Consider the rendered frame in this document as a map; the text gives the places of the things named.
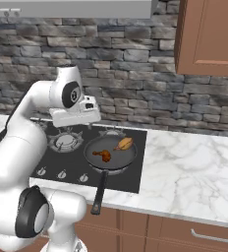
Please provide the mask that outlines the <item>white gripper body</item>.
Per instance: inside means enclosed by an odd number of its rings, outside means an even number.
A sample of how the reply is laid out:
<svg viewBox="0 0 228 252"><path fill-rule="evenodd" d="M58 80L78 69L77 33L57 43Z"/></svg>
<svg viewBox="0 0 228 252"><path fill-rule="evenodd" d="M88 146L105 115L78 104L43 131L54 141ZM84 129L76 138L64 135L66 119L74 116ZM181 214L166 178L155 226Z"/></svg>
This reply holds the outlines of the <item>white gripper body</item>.
<svg viewBox="0 0 228 252"><path fill-rule="evenodd" d="M53 125L56 128L94 123L101 119L97 108L89 111L72 111L71 109L50 108Z"/></svg>

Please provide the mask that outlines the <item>black frying pan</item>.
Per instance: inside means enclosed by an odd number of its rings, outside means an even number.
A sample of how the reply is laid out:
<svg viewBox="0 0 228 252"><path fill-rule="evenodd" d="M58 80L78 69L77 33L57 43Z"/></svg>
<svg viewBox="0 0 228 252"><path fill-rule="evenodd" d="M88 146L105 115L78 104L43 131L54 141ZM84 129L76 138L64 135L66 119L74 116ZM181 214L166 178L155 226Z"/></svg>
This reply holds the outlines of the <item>black frying pan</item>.
<svg viewBox="0 0 228 252"><path fill-rule="evenodd" d="M112 174L120 174L137 157L137 147L131 137L122 138L119 135L97 137L85 146L84 155L88 164L100 173L97 191L90 213L99 215L107 183Z"/></svg>

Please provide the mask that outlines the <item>black gas hob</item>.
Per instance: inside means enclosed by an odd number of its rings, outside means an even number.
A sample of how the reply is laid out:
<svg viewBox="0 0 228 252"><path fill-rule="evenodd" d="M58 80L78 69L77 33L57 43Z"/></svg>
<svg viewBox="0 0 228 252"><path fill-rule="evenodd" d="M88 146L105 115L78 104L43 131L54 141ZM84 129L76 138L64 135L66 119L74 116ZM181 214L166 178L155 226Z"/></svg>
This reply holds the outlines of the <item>black gas hob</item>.
<svg viewBox="0 0 228 252"><path fill-rule="evenodd" d="M32 184L140 191L145 131L102 125L56 128L46 120L36 123L46 133L48 145L31 175Z"/></svg>

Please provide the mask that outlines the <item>brown wall cupboard door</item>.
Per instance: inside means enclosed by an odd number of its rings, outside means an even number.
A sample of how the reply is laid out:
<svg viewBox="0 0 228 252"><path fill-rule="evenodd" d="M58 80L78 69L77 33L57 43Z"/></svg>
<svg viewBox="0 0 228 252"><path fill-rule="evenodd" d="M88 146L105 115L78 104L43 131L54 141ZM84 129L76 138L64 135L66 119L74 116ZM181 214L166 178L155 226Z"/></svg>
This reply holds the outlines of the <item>brown wall cupboard door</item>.
<svg viewBox="0 0 228 252"><path fill-rule="evenodd" d="M180 0L175 70L228 77L228 0Z"/></svg>

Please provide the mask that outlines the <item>brown drawer front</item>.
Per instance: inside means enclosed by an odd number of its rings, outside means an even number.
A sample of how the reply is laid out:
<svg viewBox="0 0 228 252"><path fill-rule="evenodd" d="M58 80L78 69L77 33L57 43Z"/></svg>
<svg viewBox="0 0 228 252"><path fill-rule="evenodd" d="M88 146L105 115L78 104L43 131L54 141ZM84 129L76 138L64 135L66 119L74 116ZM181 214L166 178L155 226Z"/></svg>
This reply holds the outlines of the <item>brown drawer front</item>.
<svg viewBox="0 0 228 252"><path fill-rule="evenodd" d="M228 227L164 218L160 236L203 247L228 250Z"/></svg>

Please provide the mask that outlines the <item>brown base cupboard door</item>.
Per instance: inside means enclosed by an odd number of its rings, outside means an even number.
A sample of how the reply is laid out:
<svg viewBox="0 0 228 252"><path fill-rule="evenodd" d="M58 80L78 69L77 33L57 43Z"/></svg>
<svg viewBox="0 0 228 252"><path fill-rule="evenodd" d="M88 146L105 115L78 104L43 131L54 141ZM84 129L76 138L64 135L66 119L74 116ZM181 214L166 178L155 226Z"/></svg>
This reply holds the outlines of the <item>brown base cupboard door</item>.
<svg viewBox="0 0 228 252"><path fill-rule="evenodd" d="M88 252L120 252L117 211L102 208L96 216L90 210L91 205L88 205L85 217L76 223L76 232Z"/></svg>
<svg viewBox="0 0 228 252"><path fill-rule="evenodd" d="M143 252L147 215L123 211L121 214L121 251Z"/></svg>

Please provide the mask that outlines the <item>grey range hood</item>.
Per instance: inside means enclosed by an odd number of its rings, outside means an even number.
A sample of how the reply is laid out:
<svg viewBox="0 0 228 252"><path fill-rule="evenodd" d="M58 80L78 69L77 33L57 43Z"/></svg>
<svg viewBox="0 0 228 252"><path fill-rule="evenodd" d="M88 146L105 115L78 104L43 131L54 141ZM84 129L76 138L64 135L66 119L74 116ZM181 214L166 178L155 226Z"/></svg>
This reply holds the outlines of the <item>grey range hood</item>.
<svg viewBox="0 0 228 252"><path fill-rule="evenodd" d="M0 0L0 17L149 19L158 0Z"/></svg>

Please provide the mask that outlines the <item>dark brown chicken drumstick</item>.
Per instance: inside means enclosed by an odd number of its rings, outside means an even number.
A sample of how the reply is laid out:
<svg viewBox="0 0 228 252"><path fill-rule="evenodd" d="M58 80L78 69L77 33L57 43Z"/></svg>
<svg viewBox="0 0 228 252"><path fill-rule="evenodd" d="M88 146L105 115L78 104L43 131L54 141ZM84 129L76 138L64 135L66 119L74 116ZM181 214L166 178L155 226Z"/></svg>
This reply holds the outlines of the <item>dark brown chicken drumstick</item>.
<svg viewBox="0 0 228 252"><path fill-rule="evenodd" d="M94 156L102 156L102 160L104 162L108 162L111 160L111 154L107 150L103 150L101 152L93 152Z"/></svg>

